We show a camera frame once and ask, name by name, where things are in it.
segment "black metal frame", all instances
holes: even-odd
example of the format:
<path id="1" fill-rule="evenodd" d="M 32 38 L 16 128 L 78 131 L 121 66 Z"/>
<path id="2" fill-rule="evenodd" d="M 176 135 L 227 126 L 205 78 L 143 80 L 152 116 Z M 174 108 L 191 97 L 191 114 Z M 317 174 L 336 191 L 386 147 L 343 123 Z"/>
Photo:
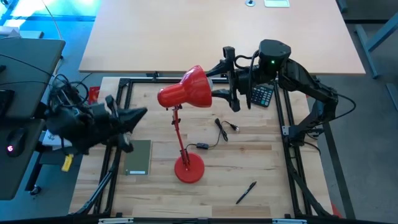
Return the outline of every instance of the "black metal frame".
<path id="1" fill-rule="evenodd" d="M 212 78 L 213 83 L 215 84 L 228 84 L 228 80 L 226 78 Z M 126 102 L 124 107 L 129 106 L 129 101 L 131 99 L 131 93 L 132 93 L 132 86 L 134 83 L 178 83 L 180 81 L 180 78 L 175 77 L 175 78 L 166 78 L 166 77 L 159 77 L 159 75 L 155 72 L 153 74 L 153 77 L 137 77 L 137 78 L 121 78 L 119 81 L 119 86 L 118 86 L 118 94 L 116 96 L 116 101 L 118 105 L 121 102 L 121 95 L 123 92 L 123 89 L 127 87 L 127 92 L 130 93 L 128 94 L 130 97 L 126 99 L 128 103 Z M 289 149 L 289 144 L 287 142 L 287 138 L 284 138 L 283 130 L 282 127 L 285 125 L 284 124 L 284 116 L 283 116 L 283 111 L 282 111 L 282 103 L 280 100 L 280 95 L 279 95 L 279 88 L 277 85 L 274 85 L 274 90 L 275 90 L 275 102 L 277 106 L 277 111 L 278 111 L 278 117 L 279 117 L 279 124 L 280 124 L 280 132 L 282 136 L 282 144 L 284 147 L 284 154 L 285 154 L 285 161 L 286 161 L 286 166 L 287 166 L 287 175 L 288 175 L 288 180 L 289 180 L 289 186 L 290 186 L 290 194 L 292 197 L 292 205 L 294 209 L 294 217 L 297 219 L 296 221 L 299 220 L 306 220 L 308 223 L 363 223 L 363 224 L 371 224 L 371 223 L 376 223 L 376 222 L 369 222 L 369 221 L 362 221 L 362 220 L 355 220 L 354 219 L 354 211 L 353 207 L 351 204 L 351 200 L 349 199 L 349 193 L 348 193 L 348 188 L 346 186 L 344 174 L 341 168 L 340 160 L 338 158 L 335 142 L 333 139 L 333 136 L 331 134 L 331 129 L 330 125 L 328 123 L 324 124 L 325 128 L 325 136 L 326 136 L 326 141 L 329 147 L 330 151 L 330 156 L 332 158 L 333 162 L 333 168 L 336 170 L 336 178 L 337 182 L 339 185 L 339 190 L 340 194 L 343 199 L 343 204 L 346 212 L 347 218 L 352 218 L 352 219 L 344 219 L 344 218 L 337 218 L 335 216 L 314 216 L 311 213 L 311 205 L 309 201 L 313 201 L 313 195 L 309 192 L 308 189 L 303 189 L 303 199 L 304 199 L 304 206 L 305 206 L 305 214 L 302 214 L 300 211 L 299 207 L 299 201 L 297 198 L 297 189 L 295 186 L 295 183 L 298 183 L 298 185 L 302 186 L 305 185 L 305 174 L 303 170 L 303 164 L 302 164 L 302 158 L 300 155 L 300 149 L 293 148 L 294 156 L 292 157 L 290 155 L 290 149 Z M 292 107 L 290 104 L 290 99 L 289 99 L 289 93 L 284 90 L 284 100 L 286 104 L 286 109 L 287 109 L 287 115 L 289 119 L 289 124 L 293 125 L 294 124 L 294 117 L 293 117 L 293 112 L 292 112 Z M 106 147 L 106 152 L 104 155 L 104 161 L 103 161 L 103 166 L 101 170 L 101 178 L 100 178 L 100 183 L 104 178 L 109 178 L 107 176 L 106 170 L 108 169 L 109 165 L 109 158 L 111 155 L 111 148 L 112 145 L 107 145 Z M 100 206 L 101 206 L 101 200 L 102 200 L 102 190 L 99 191 L 99 195 L 96 199 L 96 204 L 94 207 L 94 214 L 88 215 L 87 213 L 85 215 L 82 214 L 74 214 L 72 216 L 66 216 L 66 217 L 53 217 L 53 218 L 40 218 L 40 219 L 30 219 L 30 220 L 25 220 L 25 223 L 53 223 L 54 221 L 57 221 L 57 223 L 95 223 L 98 221 L 99 218 L 109 218 L 111 215 L 111 209 L 112 209 L 112 203 L 113 203 L 113 198 L 114 198 L 114 191 L 116 188 L 116 177 L 118 173 L 118 167 L 119 167 L 119 160 L 120 160 L 120 153 L 119 155 L 115 156 L 116 162 L 117 162 L 117 168 L 116 172 L 114 173 L 115 175 L 112 176 L 111 180 L 111 185 L 109 188 L 109 193 L 108 193 L 108 201 L 106 204 L 105 211 L 103 213 L 100 213 Z M 291 159 L 295 159 L 297 163 L 297 173 L 292 172 L 292 167 L 293 163 Z M 116 215 L 117 217 L 121 217 L 121 213 L 118 213 Z M 291 218 L 290 214 L 286 214 L 285 218 Z M 272 223 L 274 220 L 271 218 L 126 218 L 130 220 L 134 220 L 135 222 L 142 222 L 142 223 L 197 223 L 197 224 L 209 224 L 209 223 Z"/>

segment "calculator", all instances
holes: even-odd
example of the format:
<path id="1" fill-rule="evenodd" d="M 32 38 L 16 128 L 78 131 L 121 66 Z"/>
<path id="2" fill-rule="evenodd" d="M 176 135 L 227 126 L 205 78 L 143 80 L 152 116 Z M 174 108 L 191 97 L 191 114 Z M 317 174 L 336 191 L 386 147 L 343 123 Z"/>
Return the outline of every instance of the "calculator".
<path id="1" fill-rule="evenodd" d="M 268 107 L 273 92 L 273 85 L 257 85 L 253 88 L 251 102 L 255 105 Z"/>

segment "wooden work surface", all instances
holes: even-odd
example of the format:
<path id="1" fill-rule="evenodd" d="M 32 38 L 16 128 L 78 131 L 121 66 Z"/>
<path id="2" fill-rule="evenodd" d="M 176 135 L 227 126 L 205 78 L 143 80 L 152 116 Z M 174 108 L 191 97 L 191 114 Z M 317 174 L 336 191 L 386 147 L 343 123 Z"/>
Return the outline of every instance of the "wooden work surface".
<path id="1" fill-rule="evenodd" d="M 119 78 L 103 78 L 99 101 L 104 101 L 109 94 L 116 97 L 118 83 Z M 219 133 L 214 123 L 216 118 L 240 128 L 240 132 L 236 133 L 225 125 L 229 141 L 221 138 L 212 149 L 189 147 L 189 151 L 203 158 L 205 174 L 195 184 L 184 184 L 174 174 L 174 163 L 180 154 L 177 135 L 171 125 L 172 111 L 166 111 L 157 102 L 157 92 L 163 86 L 165 84 L 134 84 L 131 108 L 146 106 L 148 112 L 135 128 L 133 139 L 152 140 L 150 175 L 124 175 L 125 153 L 122 152 L 113 214 L 123 212 L 124 216 L 172 218 L 275 218 L 286 213 L 293 214 L 274 97 L 268 108 L 252 105 L 250 111 L 244 97 L 240 97 L 242 109 L 238 113 L 232 112 L 227 102 L 219 98 L 213 98 L 211 108 L 183 104 L 179 115 L 184 145 L 197 142 L 214 144 Z M 221 87 L 227 88 L 227 85 L 215 85 L 215 88 Z M 308 115 L 307 100 L 299 92 L 291 93 L 290 99 L 298 123 Z M 97 187 L 104 149 L 104 146 L 97 146 L 90 149 L 89 156 L 84 156 L 71 212 L 81 208 Z M 308 187 L 324 208 L 331 212 L 319 152 L 311 146 L 302 147 L 301 152 Z M 257 185 L 239 205 L 235 205 L 253 181 L 257 181 Z M 299 201 L 304 211 L 302 199 L 299 198 Z"/>
<path id="2" fill-rule="evenodd" d="M 312 75 L 365 74 L 335 0 L 291 1 L 290 8 L 263 0 L 254 7 L 244 0 L 102 0 L 79 70 L 210 70 L 223 47 L 251 56 L 264 39 L 291 46 L 291 58 Z"/>

